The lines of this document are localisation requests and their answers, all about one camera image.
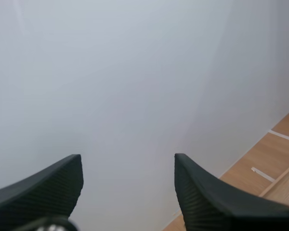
white wall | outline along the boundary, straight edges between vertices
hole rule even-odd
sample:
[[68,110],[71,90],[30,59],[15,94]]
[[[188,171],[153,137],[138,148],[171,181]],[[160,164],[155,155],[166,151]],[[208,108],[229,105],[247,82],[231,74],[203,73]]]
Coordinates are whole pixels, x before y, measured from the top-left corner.
[[175,152],[219,176],[287,112],[289,0],[0,0],[0,187],[82,154],[84,231],[160,231]]

wooden floor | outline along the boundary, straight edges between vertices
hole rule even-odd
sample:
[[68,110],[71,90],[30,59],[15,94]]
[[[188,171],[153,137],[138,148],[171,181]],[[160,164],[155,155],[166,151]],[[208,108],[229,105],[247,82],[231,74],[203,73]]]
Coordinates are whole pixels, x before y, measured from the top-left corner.
[[[289,137],[289,114],[272,131]],[[252,168],[268,175],[271,181]],[[220,179],[253,195],[289,205],[289,139],[268,132]],[[185,231],[183,216],[164,231]]]

white tape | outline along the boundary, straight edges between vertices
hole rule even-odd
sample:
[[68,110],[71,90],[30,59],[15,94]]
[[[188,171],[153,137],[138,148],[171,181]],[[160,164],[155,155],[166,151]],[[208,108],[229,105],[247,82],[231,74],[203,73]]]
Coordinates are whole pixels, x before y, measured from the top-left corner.
[[279,137],[282,137],[282,138],[284,138],[284,139],[289,140],[289,136],[285,136],[285,135],[280,134],[280,133],[278,133],[278,132],[275,132],[275,131],[269,130],[269,133],[274,134],[274,135],[276,135],[276,136],[279,136]]
[[267,180],[269,180],[271,182],[275,181],[275,179],[266,175],[265,173],[261,172],[260,170],[256,169],[255,167],[252,167],[251,170],[253,170],[254,172],[258,173],[260,176],[266,178]]

white tape strip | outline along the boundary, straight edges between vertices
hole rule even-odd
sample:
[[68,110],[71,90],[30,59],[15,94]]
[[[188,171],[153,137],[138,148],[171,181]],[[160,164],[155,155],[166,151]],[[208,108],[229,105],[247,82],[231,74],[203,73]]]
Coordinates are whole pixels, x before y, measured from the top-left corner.
[[265,173],[261,172],[260,170],[256,169],[255,167],[252,167],[251,170],[253,170],[254,172],[258,173],[260,176],[266,178],[267,180],[269,180],[271,182],[275,181],[275,179],[266,175]]
[[275,131],[269,130],[269,133],[274,134],[274,135],[276,135],[276,136],[279,136],[279,137],[282,137],[282,138],[284,138],[284,139],[289,140],[289,136],[285,136],[285,135],[280,134],[280,133],[278,133],[278,132],[275,132]]

ribbed black plastic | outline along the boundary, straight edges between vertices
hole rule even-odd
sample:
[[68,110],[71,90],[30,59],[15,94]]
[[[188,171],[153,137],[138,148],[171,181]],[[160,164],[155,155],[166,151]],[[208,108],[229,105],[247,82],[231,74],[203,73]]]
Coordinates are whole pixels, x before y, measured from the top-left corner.
[[234,188],[185,154],[175,155],[174,181],[187,231],[248,230],[263,225],[289,230],[289,206]]
[[0,231],[10,231],[42,217],[69,217],[82,186],[81,157],[70,155],[0,189]]

